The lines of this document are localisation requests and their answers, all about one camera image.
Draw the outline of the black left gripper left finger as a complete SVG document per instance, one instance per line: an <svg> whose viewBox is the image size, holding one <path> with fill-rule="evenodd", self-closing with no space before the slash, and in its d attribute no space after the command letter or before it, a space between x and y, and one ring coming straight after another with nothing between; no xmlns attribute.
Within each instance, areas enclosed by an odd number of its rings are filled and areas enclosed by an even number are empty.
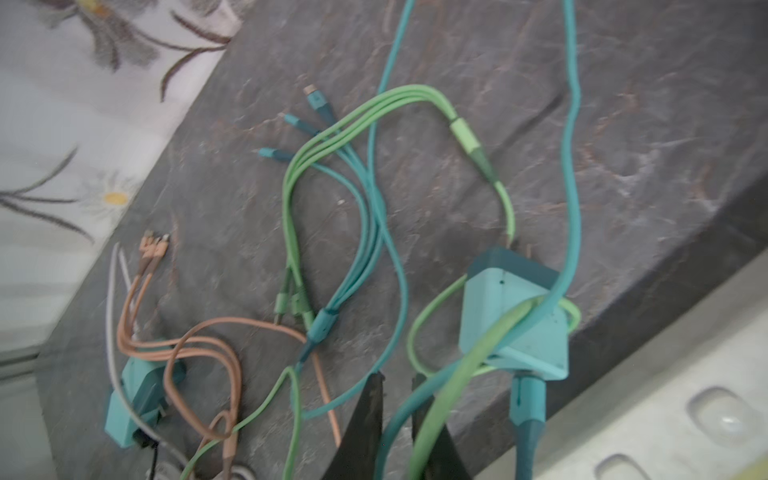
<svg viewBox="0 0 768 480"><path fill-rule="evenodd" d="M323 480L372 480L383 428L383 382L381 373L368 377L350 423Z"/></svg>

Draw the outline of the teal charger with cable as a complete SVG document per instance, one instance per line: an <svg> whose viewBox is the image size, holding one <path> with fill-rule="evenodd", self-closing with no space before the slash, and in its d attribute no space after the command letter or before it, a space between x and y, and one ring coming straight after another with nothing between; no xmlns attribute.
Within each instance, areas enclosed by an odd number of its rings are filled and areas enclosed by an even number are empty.
<svg viewBox="0 0 768 480"><path fill-rule="evenodd" d="M412 2L406 2L395 38L381 77L377 96L358 107L326 130L316 134L293 157L284 177L283 224L287 248L287 267L297 288L303 286L300 273L300 258L297 234L291 214L291 201L295 184L300 176L320 160L337 154L362 132L368 134L368 155L375 155L375 137L378 121L392 111L411 103L428 102L437 107L450 122L454 137L479 168L482 175L492 184L501 200L507 223L507 239L514 239L516 224L511 200L504 186L497 179L488 156L479 140L465 120L461 119L454 107L438 90L424 85L406 85L388 89L389 77L394 68L400 44L405 35ZM460 360L430 374L424 385L417 388L397 410L382 433L377 451L374 476L382 478L391 447L408 416L425 402L430 395L437 399L429 408L424 425L417 434L413 453L409 461L408 476L411 479L421 475L428 456L435 445L439 430L445 426L448 416L472 378L493 370L490 361L524 333L561 311L565 315L566 330L572 332L581 321L579 308L567 299L566 293L575 276L582 240L582 220L573 162L573 134L581 106L581 86L578 72L577 20L575 6L571 1L562 4L565 38L566 74L570 91L570 105L563 128L560 162L564 179L568 242L562 271L556 276L545 295L520 300L511 308L499 314L481 336L471 341L470 350ZM308 312L305 324L308 328L308 346L311 354L314 347L327 337L334 325L338 308L359 288L375 267L382 245L392 249L394 243L386 226L386 209L375 179L375 167L369 165L363 170L361 182L369 193L370 203L362 208L361 239L363 246L353 261L350 270L332 297L329 305L319 313Z"/></svg>

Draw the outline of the white multicolour power strip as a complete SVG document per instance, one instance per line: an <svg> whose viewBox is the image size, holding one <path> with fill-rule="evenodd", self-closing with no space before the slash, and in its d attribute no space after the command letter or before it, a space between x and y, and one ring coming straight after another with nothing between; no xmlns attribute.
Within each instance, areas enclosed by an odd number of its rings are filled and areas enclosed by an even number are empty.
<svg viewBox="0 0 768 480"><path fill-rule="evenodd" d="M534 475L765 478L766 256L757 256L552 417Z"/></svg>

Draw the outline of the teal charger on table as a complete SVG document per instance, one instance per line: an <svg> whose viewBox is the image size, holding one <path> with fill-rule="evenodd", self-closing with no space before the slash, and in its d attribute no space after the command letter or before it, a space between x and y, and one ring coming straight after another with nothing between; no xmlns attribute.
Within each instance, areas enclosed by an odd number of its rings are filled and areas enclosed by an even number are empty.
<svg viewBox="0 0 768 480"><path fill-rule="evenodd" d="M120 374L120 386L133 411L154 428L169 407L163 386L166 363L130 357ZM105 432L121 448L147 446L151 439L141 431L118 394L109 400Z"/></svg>

